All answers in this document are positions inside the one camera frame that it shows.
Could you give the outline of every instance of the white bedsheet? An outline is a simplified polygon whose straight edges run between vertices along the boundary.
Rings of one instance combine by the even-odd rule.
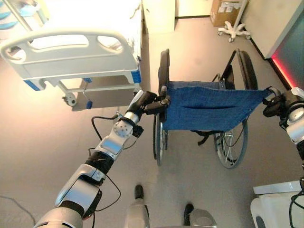
[[[141,4],[140,0],[45,0],[50,19],[41,29],[47,28],[94,28],[114,30],[122,34],[132,50],[134,57],[141,56]],[[106,47],[119,50],[117,39],[98,37]],[[82,35],[63,35],[33,40],[34,48],[48,48],[69,44],[87,44]],[[14,57],[23,58],[23,50]]]

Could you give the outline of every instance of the bed frame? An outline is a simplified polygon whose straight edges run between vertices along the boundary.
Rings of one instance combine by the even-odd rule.
[[[43,49],[34,48],[30,43],[34,39],[57,35],[83,35],[88,44],[61,45]],[[116,38],[122,48],[113,50],[101,44],[99,36]],[[24,50],[24,58],[15,58],[9,51],[14,47]],[[20,38],[7,40],[0,45],[2,57],[17,71],[21,78],[34,90],[44,90],[45,82],[58,86],[66,95],[70,106],[76,104],[73,93],[83,92],[83,88],[68,89],[61,80],[82,78],[92,82],[92,77],[125,76],[129,85],[102,86],[88,88],[85,91],[134,89],[138,92],[141,88],[139,60],[133,55],[133,48],[118,32],[99,29],[44,29],[32,31]]]

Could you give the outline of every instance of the blue wheelchair seat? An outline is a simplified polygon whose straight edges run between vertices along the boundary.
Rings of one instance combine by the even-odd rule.
[[[219,82],[167,82],[172,97],[165,130],[228,131],[244,121],[268,90],[219,89]]]

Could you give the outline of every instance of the wheelchair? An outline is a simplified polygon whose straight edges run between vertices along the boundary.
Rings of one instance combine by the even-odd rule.
[[[236,90],[231,62],[237,56],[245,90]],[[158,71],[160,99],[170,105],[154,115],[153,156],[158,166],[168,148],[169,130],[190,130],[201,136],[202,145],[213,135],[215,150],[225,168],[237,167],[244,158],[248,142],[247,119],[254,109],[271,94],[258,90],[257,78],[247,52],[236,49],[222,74],[212,82],[170,81],[169,50],[161,53]]]

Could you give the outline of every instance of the cardboard box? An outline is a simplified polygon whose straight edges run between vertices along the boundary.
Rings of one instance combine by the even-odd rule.
[[[213,0],[210,13],[213,26],[224,26],[225,21],[229,21],[233,26],[240,7],[239,0]]]

